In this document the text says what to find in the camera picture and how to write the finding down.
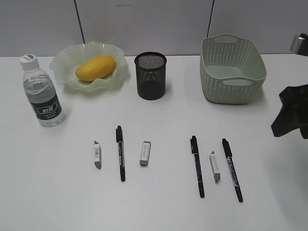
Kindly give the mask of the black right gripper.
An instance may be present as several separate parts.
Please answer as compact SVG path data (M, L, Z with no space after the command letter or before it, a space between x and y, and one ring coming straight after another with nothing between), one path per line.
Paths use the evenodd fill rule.
M308 86L286 87L280 94L282 107L271 125L274 137L299 129L308 138Z

